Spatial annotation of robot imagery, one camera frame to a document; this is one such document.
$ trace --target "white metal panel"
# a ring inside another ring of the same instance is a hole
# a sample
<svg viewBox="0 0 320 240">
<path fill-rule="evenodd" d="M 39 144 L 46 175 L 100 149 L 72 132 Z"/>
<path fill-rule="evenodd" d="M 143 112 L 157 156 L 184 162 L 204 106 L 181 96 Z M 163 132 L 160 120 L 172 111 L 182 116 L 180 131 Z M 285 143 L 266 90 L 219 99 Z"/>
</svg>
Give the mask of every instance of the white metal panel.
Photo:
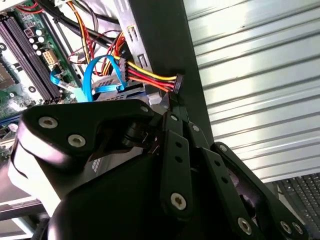
<svg viewBox="0 0 320 240">
<path fill-rule="evenodd" d="M 184 0 L 214 139 L 263 181 L 320 172 L 320 0 Z"/>
</svg>

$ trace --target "ram slot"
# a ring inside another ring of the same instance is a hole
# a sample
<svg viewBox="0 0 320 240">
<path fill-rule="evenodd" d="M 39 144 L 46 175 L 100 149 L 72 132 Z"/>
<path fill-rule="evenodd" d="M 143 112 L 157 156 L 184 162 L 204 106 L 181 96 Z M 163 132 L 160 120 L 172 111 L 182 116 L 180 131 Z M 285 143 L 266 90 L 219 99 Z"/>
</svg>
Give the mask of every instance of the ram slot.
<svg viewBox="0 0 320 240">
<path fill-rule="evenodd" d="M 45 86 L 42 84 L 41 80 L 37 76 L 35 70 L 28 62 L 28 58 L 23 55 L 22 51 L 20 50 L 19 46 L 17 45 L 16 41 L 11 37 L 9 31 L 7 30 L 5 24 L 0 21 L 0 35 L 5 40 L 6 44 L 10 48 L 11 52 L 15 56 L 16 60 L 21 65 L 22 69 L 25 71 L 27 76 L 33 82 L 37 90 L 39 91 L 42 98 L 46 101 L 52 101 L 52 97 L 50 93 L 46 90 Z"/>
<path fill-rule="evenodd" d="M 45 64 L 40 60 L 39 56 L 35 53 L 35 50 L 31 47 L 27 37 L 24 32 L 21 30 L 19 24 L 14 19 L 14 17 L 9 17 L 6 20 L 6 25 L 11 31 L 12 35 L 18 41 L 24 53 L 29 57 L 31 64 L 35 67 L 36 72 L 40 76 L 40 79 L 44 83 L 45 87 L 49 90 L 53 99 L 60 98 L 60 92 L 56 85 L 54 85 L 50 80 L 50 73 L 46 68 Z"/>
</svg>

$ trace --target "keyboard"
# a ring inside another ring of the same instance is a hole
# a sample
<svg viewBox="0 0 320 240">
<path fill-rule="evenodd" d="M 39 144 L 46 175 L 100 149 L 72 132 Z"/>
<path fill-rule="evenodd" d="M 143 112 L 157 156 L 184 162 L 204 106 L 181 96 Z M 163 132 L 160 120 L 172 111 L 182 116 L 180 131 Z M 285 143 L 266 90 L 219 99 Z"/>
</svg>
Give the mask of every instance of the keyboard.
<svg viewBox="0 0 320 240">
<path fill-rule="evenodd" d="M 276 184 L 305 222 L 311 239 L 320 240 L 320 173 L 293 177 Z"/>
</svg>

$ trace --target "bolt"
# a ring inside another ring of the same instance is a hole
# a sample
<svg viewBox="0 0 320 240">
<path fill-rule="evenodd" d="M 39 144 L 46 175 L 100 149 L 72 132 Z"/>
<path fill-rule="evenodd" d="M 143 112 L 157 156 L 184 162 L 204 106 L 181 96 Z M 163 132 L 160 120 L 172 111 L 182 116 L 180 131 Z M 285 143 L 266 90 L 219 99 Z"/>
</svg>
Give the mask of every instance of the bolt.
<svg viewBox="0 0 320 240">
<path fill-rule="evenodd" d="M 291 231 L 291 228 L 289 227 L 289 225 L 285 222 L 285 221 L 281 221 L 280 222 L 282 228 L 288 233 L 288 234 L 291 234 L 292 231 Z"/>
<path fill-rule="evenodd" d="M 172 193 L 170 199 L 172 205 L 179 210 L 184 210 L 187 207 L 187 202 L 185 198 L 177 192 Z"/>
<path fill-rule="evenodd" d="M 302 230 L 302 228 L 301 228 L 298 224 L 296 224 L 295 222 L 293 222 L 292 225 L 293 225 L 293 227 L 295 228 L 295 230 L 297 230 L 297 232 L 298 232 L 299 234 L 301 234 L 301 235 L 304 234 L 304 231 Z"/>
<path fill-rule="evenodd" d="M 171 118 L 175 121 L 178 121 L 178 118 L 175 115 L 171 115 Z"/>
<path fill-rule="evenodd" d="M 242 217 L 238 218 L 238 225 L 241 228 L 242 231 L 244 231 L 247 235 L 252 234 L 252 229 L 250 224 Z"/>
<path fill-rule="evenodd" d="M 225 146 L 220 145 L 219 147 L 220 147 L 220 149 L 221 149 L 222 151 L 224 151 L 224 152 L 226 152 L 226 151 L 227 151 L 227 148 L 226 148 Z"/>
<path fill-rule="evenodd" d="M 86 145 L 86 140 L 83 136 L 72 134 L 68 137 L 68 143 L 75 148 L 81 148 Z"/>
<path fill-rule="evenodd" d="M 39 118 L 39 125 L 45 129 L 54 129 L 58 126 L 57 120 L 50 116 L 43 116 Z"/>
<path fill-rule="evenodd" d="M 195 130 L 196 132 L 200 132 L 200 129 L 199 129 L 196 125 L 193 125 L 192 128 L 193 128 L 193 130 Z"/>
<path fill-rule="evenodd" d="M 140 108 L 141 108 L 142 111 L 144 111 L 146 113 L 149 112 L 149 109 L 147 107 L 145 107 L 145 106 L 141 106 Z"/>
</svg>

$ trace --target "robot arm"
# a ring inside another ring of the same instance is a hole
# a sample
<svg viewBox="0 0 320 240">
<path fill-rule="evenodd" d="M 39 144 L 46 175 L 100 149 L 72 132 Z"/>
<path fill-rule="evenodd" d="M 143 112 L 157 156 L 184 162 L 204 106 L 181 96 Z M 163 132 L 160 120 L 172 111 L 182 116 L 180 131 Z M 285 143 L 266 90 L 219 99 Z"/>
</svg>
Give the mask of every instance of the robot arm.
<svg viewBox="0 0 320 240">
<path fill-rule="evenodd" d="M 51 216 L 48 238 L 306 240 L 300 221 L 182 100 L 163 116 L 139 100 L 37 106 L 21 118 L 9 176 Z M 86 182 L 105 155 L 143 152 Z"/>
</svg>

